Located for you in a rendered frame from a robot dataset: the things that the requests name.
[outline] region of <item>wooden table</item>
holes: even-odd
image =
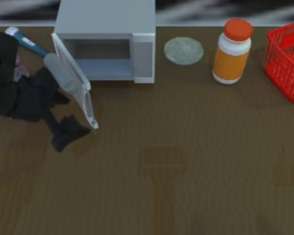
[[[52,50],[51,28],[22,30]],[[223,86],[211,76],[221,28],[158,28],[156,83],[92,83],[100,128],[61,154],[43,122],[0,117],[0,235],[294,235],[294,105],[263,74],[267,30]],[[202,60],[167,61],[175,36],[198,39]],[[74,101],[54,111],[87,125]]]

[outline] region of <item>black object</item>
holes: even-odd
[[[50,108],[70,100],[58,91],[48,69],[42,68],[32,77],[22,76],[17,83],[13,82],[17,48],[16,39],[0,32],[0,115],[31,122],[43,119],[53,133],[53,147],[60,152],[91,130],[81,126],[74,116],[57,122]]]

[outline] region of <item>red basket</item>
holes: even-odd
[[[268,32],[265,73],[294,103],[294,23]]]

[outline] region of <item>orange bottle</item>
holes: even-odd
[[[242,76],[251,46],[252,26],[249,22],[234,18],[224,25],[220,35],[213,77],[222,84],[234,84]]]

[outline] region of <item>basket rim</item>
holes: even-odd
[[[290,59],[290,57],[288,56],[287,53],[285,53],[281,47],[279,47],[279,45],[273,40],[273,35],[275,33],[277,33],[278,31],[282,31],[282,30],[286,30],[286,29],[289,29],[289,28],[292,28],[294,27],[294,22],[290,23],[290,24],[287,24],[285,26],[282,26],[282,27],[278,27],[278,28],[274,28],[272,30],[270,30],[268,33],[267,33],[267,38],[269,40],[270,43],[272,43],[274,45],[274,47],[276,49],[278,49],[278,51],[294,66],[294,63],[293,61]]]

